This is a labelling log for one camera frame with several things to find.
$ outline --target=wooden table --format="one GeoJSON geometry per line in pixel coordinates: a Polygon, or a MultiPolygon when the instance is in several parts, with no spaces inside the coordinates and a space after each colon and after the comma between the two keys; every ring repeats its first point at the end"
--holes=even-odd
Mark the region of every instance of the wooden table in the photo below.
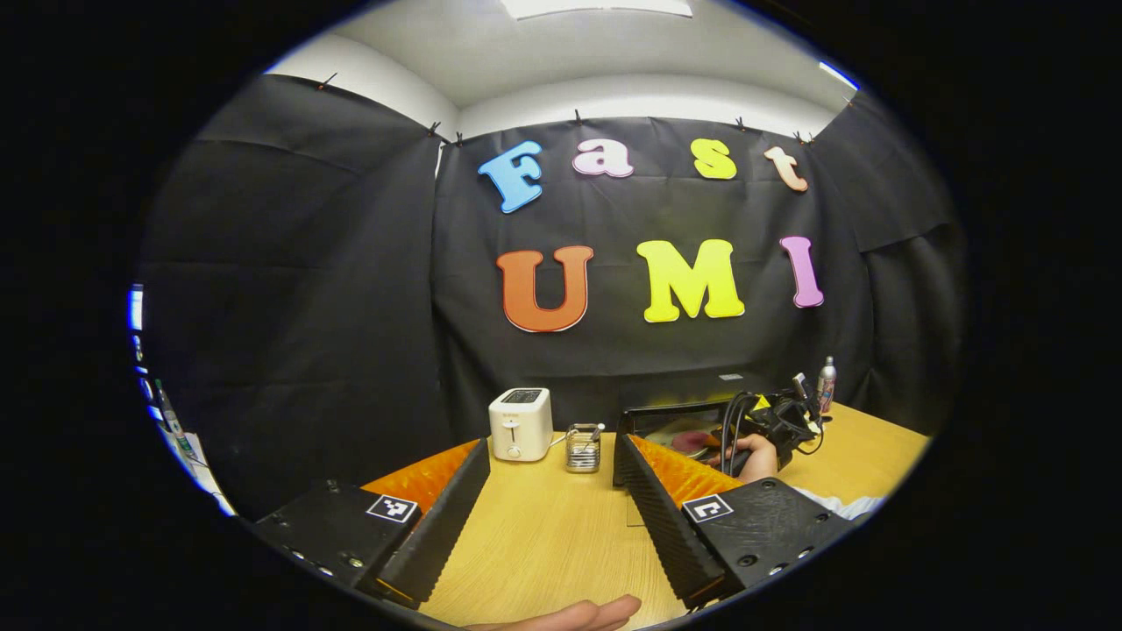
{"type": "MultiPolygon", "coordinates": [[[[794,454],[780,479],[846,503],[883,496],[927,445],[919,433],[837,403],[830,415],[821,449],[794,454]]],[[[513,622],[633,594],[643,606],[625,630],[684,614],[634,503],[611,486],[615,438],[603,435],[595,474],[565,472],[563,442],[537,463],[491,456],[490,477],[421,613],[454,625],[513,622]]]]}

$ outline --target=human hand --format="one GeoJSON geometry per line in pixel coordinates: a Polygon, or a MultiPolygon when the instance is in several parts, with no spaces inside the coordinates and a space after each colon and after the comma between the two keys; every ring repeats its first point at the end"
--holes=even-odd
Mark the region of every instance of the human hand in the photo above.
{"type": "Polygon", "coordinates": [[[610,603],[597,605],[580,601],[563,610],[505,624],[468,624],[468,631],[614,631],[638,611],[642,601],[627,594],[610,603]]]}
{"type": "MultiPolygon", "coordinates": [[[[775,451],[775,446],[763,436],[753,433],[748,435],[747,438],[737,440],[736,450],[752,451],[752,455],[748,456],[748,460],[744,463],[744,468],[741,469],[741,474],[736,476],[736,478],[744,484],[752,484],[753,482],[765,477],[774,477],[775,474],[779,473],[779,454],[775,451]]],[[[725,457],[733,457],[732,447],[725,451],[725,457]]],[[[706,464],[711,467],[717,466],[719,463],[720,456],[714,456],[712,458],[706,460],[706,464]]]]}

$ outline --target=orange letter u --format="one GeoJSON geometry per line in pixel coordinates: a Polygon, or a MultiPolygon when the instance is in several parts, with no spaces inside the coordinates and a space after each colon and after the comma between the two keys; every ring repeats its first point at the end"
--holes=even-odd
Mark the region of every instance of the orange letter u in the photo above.
{"type": "Polygon", "coordinates": [[[542,253],[508,252],[498,257],[503,271],[503,311],[515,327],[532,333],[563,331],[585,317],[588,310],[587,263],[592,248],[570,246],[553,253],[564,273],[564,300],[557,309],[537,307],[537,264],[542,253]]]}

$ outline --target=black cloth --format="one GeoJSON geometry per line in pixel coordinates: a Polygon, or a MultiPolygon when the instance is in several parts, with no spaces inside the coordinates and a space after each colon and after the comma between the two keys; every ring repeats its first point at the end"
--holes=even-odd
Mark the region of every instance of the black cloth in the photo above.
{"type": "Polygon", "coordinates": [[[249,519],[452,446],[429,291],[440,140],[316,86],[261,76],[215,115],[138,274],[150,376],[249,519]]]}
{"type": "Polygon", "coordinates": [[[558,429],[615,427],[620,387],[629,381],[728,369],[745,376],[746,388],[774,390],[799,372],[816,377],[827,355],[838,367],[839,402],[934,430],[950,399],[962,329],[962,240],[945,195],[931,193],[941,191],[935,173],[917,166],[919,148],[896,129],[871,125],[866,119],[881,120],[876,106],[856,103],[808,145],[716,122],[618,118],[530,126],[447,146],[436,183],[433,300],[457,436],[487,432],[487,405],[508,387],[550,387],[558,429]],[[592,138],[626,145],[634,174],[576,172],[577,145],[592,138]],[[737,166],[732,180],[697,172],[696,138],[729,148],[737,166]],[[542,146],[533,156],[542,175],[531,182],[543,192],[503,213],[498,189],[477,170],[524,140],[542,146]],[[809,190],[781,181],[763,155],[774,146],[797,159],[809,190]],[[866,164],[891,156],[898,156],[892,168],[866,164]],[[812,244],[821,307],[792,302],[794,276],[779,245],[788,236],[812,244]],[[745,314],[710,319],[702,309],[690,319],[683,310],[674,322],[646,322],[649,272],[636,246],[668,240],[692,265],[706,239],[733,245],[745,314]],[[496,259],[512,250],[542,253],[537,301],[549,309],[563,293],[553,252],[573,245],[595,250],[583,319],[560,332],[512,326],[496,259]]]}

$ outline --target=white ceiling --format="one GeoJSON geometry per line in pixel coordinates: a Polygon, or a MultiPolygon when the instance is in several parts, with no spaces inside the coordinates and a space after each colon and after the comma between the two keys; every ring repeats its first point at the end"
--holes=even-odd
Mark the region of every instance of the white ceiling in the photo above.
{"type": "Polygon", "coordinates": [[[659,73],[767,88],[838,110],[853,90],[739,7],[691,0],[693,18],[594,10],[515,21],[499,0],[396,0],[334,29],[427,81],[459,108],[548,83],[659,73]]]}

